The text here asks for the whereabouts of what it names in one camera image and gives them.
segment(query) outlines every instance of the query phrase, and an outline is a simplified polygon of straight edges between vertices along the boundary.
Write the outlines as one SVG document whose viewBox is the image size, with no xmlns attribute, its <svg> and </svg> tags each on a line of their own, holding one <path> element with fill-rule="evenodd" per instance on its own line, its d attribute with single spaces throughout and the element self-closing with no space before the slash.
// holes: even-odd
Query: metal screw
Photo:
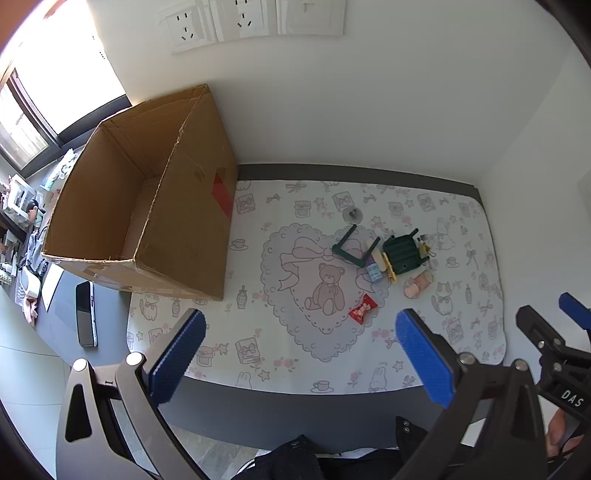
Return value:
<svg viewBox="0 0 591 480">
<path fill-rule="evenodd" d="M 464 365 L 473 365 L 476 362 L 476 357 L 471 353 L 460 353 L 460 362 Z"/>
<path fill-rule="evenodd" d="M 528 370 L 528 365 L 527 362 L 525 360 L 522 360 L 521 358 L 518 358 L 517 360 L 515 360 L 515 368 L 517 370 L 519 370 L 520 372 L 527 372 Z"/>
<path fill-rule="evenodd" d="M 125 357 L 125 361 L 128 365 L 138 365 L 142 361 L 143 355 L 139 352 L 131 352 L 127 357 Z"/>
<path fill-rule="evenodd" d="M 78 360 L 76 360 L 74 362 L 74 365 L 72 365 L 72 368 L 74 370 L 76 370 L 77 372 L 82 372 L 86 368 L 87 365 L 88 365 L 88 362 L 85 359 L 79 358 Z"/>
</svg>

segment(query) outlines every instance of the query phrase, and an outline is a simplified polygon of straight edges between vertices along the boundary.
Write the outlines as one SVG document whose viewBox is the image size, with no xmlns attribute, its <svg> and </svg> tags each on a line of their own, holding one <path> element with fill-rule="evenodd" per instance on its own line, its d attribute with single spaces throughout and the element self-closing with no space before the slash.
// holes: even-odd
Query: bow print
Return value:
<svg viewBox="0 0 591 480">
<path fill-rule="evenodd" d="M 251 343 L 248 346 L 242 345 L 240 350 L 238 351 L 239 353 L 241 353 L 242 355 L 248 355 L 249 353 L 257 353 L 257 348 L 256 345 L 254 343 Z"/>
<path fill-rule="evenodd" d="M 476 269 L 480 270 L 478 268 L 478 262 L 476 261 L 476 250 L 466 250 L 466 256 L 468 257 L 468 263 L 466 265 L 470 265 L 470 262 L 474 260 L 474 263 L 476 264 Z"/>
<path fill-rule="evenodd" d="M 394 190 L 395 187 L 391 185 L 376 185 L 375 186 L 380 193 L 384 193 L 386 190 Z"/>
<path fill-rule="evenodd" d="M 490 300 L 486 301 L 486 305 L 480 305 L 480 302 L 478 302 L 478 308 L 480 309 L 482 316 L 486 317 L 486 312 L 492 308 L 492 303 Z"/>
<path fill-rule="evenodd" d="M 271 203 L 272 200 L 281 200 L 281 197 L 279 196 L 278 193 L 276 193 L 275 195 L 273 195 L 273 197 L 267 197 L 266 202 Z"/>
<path fill-rule="evenodd" d="M 283 270 L 291 273 L 285 280 L 280 281 L 279 291 L 291 288 L 300 281 L 298 263 L 309 262 L 317 258 L 330 262 L 334 257 L 330 248 L 322 248 L 312 239 L 301 236 L 295 243 L 290 254 L 279 256 Z"/>
<path fill-rule="evenodd" d="M 301 189 L 306 188 L 306 184 L 302 181 L 298 181 L 296 183 L 286 183 L 285 188 L 287 189 L 287 193 L 298 193 Z"/>
</svg>

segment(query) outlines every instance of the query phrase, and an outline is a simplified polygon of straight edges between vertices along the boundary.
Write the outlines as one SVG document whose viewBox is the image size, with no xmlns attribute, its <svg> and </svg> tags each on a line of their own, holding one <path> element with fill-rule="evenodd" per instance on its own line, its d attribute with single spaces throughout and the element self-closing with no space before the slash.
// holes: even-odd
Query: tile floor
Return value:
<svg viewBox="0 0 591 480">
<path fill-rule="evenodd" d="M 33 455 L 55 478 L 57 423 L 70 367 L 37 336 L 1 288 L 0 313 L 0 400 Z M 134 459 L 153 469 L 123 405 L 114 402 L 114 406 Z M 212 480 L 231 479 L 257 452 L 176 427 L 172 430 Z"/>
<path fill-rule="evenodd" d="M 141 447 L 122 403 L 114 401 L 113 409 L 134 460 L 139 466 L 154 472 L 154 467 Z M 240 467 L 257 453 L 256 448 L 220 442 L 178 427 L 171 426 L 171 430 L 187 453 L 211 480 L 230 480 Z"/>
</svg>

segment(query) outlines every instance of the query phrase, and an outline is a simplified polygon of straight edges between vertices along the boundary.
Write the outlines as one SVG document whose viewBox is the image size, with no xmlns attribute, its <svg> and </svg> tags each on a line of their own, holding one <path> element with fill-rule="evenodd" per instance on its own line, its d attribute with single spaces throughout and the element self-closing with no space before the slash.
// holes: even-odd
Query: window frame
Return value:
<svg viewBox="0 0 591 480">
<path fill-rule="evenodd" d="M 29 97 L 18 77 L 16 69 L 12 70 L 6 85 L 17 101 L 18 106 L 48 145 L 23 168 L 16 165 L 4 147 L 0 145 L 0 156 L 25 179 L 65 155 L 69 149 L 76 149 L 85 145 L 101 121 L 125 108 L 131 107 L 131 102 L 127 95 L 121 95 L 87 113 L 69 127 L 66 127 L 62 132 L 56 133 Z"/>
</svg>

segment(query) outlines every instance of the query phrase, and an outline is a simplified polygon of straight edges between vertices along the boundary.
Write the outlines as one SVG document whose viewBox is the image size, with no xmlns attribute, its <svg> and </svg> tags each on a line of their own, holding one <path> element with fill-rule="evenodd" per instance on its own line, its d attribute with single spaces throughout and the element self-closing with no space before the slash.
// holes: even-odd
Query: candy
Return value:
<svg viewBox="0 0 591 480">
<path fill-rule="evenodd" d="M 353 310 L 349 312 L 349 316 L 355 320 L 356 322 L 363 325 L 363 316 L 365 312 L 370 311 L 371 309 L 377 308 L 378 304 L 375 303 L 371 297 L 367 294 L 363 295 L 363 302 L 358 307 L 355 307 Z"/>
</svg>

